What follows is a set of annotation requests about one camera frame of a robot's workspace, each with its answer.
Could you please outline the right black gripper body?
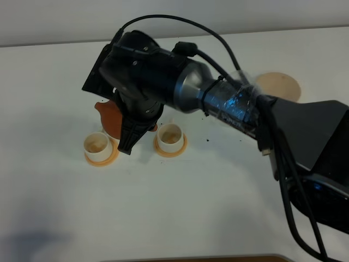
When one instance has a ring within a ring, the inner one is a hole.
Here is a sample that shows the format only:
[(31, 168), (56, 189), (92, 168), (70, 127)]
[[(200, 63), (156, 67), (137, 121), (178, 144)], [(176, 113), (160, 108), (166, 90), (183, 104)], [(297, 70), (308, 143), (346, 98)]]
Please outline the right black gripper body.
[(128, 115), (147, 120), (155, 117), (161, 105), (173, 105), (176, 82), (190, 62), (162, 49), (145, 33), (132, 31), (113, 45), (99, 73), (117, 89)]

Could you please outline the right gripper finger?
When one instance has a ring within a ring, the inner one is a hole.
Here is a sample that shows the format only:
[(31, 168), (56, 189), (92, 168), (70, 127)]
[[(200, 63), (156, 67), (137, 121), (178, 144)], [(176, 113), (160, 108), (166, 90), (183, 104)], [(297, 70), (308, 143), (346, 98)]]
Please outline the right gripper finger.
[(122, 153), (131, 154), (134, 145), (148, 132), (154, 129), (158, 117), (148, 120), (137, 120), (130, 116), (123, 116), (121, 125), (121, 136), (118, 150)]

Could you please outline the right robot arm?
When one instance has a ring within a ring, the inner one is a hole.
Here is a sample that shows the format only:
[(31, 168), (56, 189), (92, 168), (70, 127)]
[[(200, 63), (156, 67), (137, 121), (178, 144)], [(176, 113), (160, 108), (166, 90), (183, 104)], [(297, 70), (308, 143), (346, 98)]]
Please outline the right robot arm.
[(99, 56), (100, 91), (118, 106), (122, 123), (119, 150), (152, 130), (170, 106), (184, 113), (203, 111), (255, 139), (259, 150), (276, 158), (284, 148), (287, 192), (302, 213), (348, 232), (348, 106), (335, 101), (298, 104), (259, 93), (243, 73), (214, 79), (194, 61), (195, 44), (179, 42), (172, 51), (151, 37), (118, 33)]

